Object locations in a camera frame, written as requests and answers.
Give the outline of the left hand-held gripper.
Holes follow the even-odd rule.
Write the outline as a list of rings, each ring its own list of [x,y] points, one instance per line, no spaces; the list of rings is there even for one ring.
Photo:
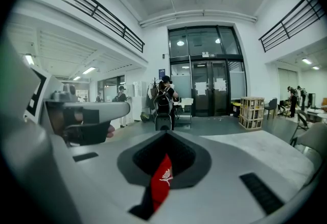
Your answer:
[[[40,79],[30,103],[24,113],[26,123],[42,131],[52,131],[46,102],[55,104],[77,103],[74,85],[63,84],[53,75],[32,65],[30,68]],[[98,124],[124,117],[130,112],[126,102],[86,103],[84,105],[84,124]]]

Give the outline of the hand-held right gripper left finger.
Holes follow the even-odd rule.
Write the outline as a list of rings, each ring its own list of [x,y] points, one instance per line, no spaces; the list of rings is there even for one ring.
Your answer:
[[[166,223],[161,207],[152,210],[151,175],[144,167],[159,164],[164,132],[69,148],[68,187],[82,223]]]

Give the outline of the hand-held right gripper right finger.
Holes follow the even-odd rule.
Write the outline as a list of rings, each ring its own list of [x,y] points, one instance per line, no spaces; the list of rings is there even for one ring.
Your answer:
[[[296,195],[287,179],[246,151],[184,132],[180,135],[205,148],[212,165],[197,185],[171,190],[153,223],[252,223],[264,218],[264,210],[240,179],[251,172],[282,202]]]

